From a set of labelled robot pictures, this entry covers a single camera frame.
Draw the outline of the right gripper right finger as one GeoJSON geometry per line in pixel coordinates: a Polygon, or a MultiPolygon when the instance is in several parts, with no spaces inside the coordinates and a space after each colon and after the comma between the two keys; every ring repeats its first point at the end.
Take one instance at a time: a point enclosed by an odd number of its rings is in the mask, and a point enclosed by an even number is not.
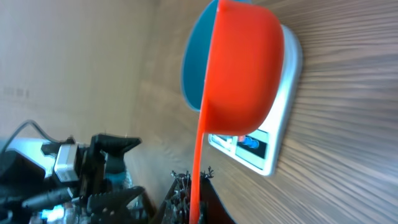
{"type": "Polygon", "coordinates": [[[213,177],[214,170],[210,166],[208,172],[200,172],[200,216],[197,223],[236,224],[211,183],[213,177]]]}

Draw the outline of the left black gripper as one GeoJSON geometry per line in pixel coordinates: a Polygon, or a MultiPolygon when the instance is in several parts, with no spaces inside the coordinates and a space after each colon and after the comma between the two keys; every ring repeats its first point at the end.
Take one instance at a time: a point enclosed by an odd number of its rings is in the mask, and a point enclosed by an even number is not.
{"type": "Polygon", "coordinates": [[[137,223],[142,212],[132,212],[127,205],[144,193],[145,188],[127,188],[124,155],[140,145],[138,137],[100,133],[92,136],[89,146],[80,147],[83,156],[78,189],[81,204],[87,203],[90,223],[137,223]]]}

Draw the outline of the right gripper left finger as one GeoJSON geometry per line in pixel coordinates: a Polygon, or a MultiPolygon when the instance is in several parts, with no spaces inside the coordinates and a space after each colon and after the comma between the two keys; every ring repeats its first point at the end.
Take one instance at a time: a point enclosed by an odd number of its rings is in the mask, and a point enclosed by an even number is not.
{"type": "Polygon", "coordinates": [[[158,224],[189,223],[191,174],[171,172],[174,181],[155,216],[158,224]]]}

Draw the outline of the red scoop with blue handle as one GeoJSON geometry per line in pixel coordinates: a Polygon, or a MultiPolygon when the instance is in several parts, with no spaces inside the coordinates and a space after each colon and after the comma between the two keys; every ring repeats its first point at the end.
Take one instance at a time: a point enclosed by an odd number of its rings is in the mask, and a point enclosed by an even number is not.
{"type": "Polygon", "coordinates": [[[282,26],[270,10],[218,2],[193,157],[190,223],[200,217],[204,135],[242,136],[255,131],[271,110],[283,61],[282,26]]]}

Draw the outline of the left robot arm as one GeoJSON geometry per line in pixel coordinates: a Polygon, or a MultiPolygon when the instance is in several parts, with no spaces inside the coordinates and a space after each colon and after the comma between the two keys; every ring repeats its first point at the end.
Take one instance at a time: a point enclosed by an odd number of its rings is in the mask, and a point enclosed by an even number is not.
{"type": "Polygon", "coordinates": [[[124,155],[140,138],[97,134],[89,145],[72,137],[38,142],[53,156],[45,168],[18,149],[1,156],[1,223],[149,223],[145,188],[133,186],[124,155]]]}

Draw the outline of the white digital kitchen scale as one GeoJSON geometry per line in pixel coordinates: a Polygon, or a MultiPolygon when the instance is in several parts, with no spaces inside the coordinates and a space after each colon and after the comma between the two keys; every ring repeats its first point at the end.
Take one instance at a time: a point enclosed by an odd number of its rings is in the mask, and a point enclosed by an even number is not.
{"type": "Polygon", "coordinates": [[[294,32],[283,25],[284,63],[279,89],[264,122],[244,138],[208,135],[211,146],[254,172],[271,176],[277,167],[279,151],[292,109],[297,83],[302,73],[303,53],[294,32]]]}

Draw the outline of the blue metal bowl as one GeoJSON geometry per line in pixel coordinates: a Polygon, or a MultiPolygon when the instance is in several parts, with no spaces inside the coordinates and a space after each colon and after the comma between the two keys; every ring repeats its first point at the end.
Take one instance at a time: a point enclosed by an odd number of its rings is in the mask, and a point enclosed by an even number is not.
{"type": "Polygon", "coordinates": [[[182,59],[180,87],[182,96],[193,111],[200,111],[206,66],[218,0],[211,1],[196,20],[182,59]]]}

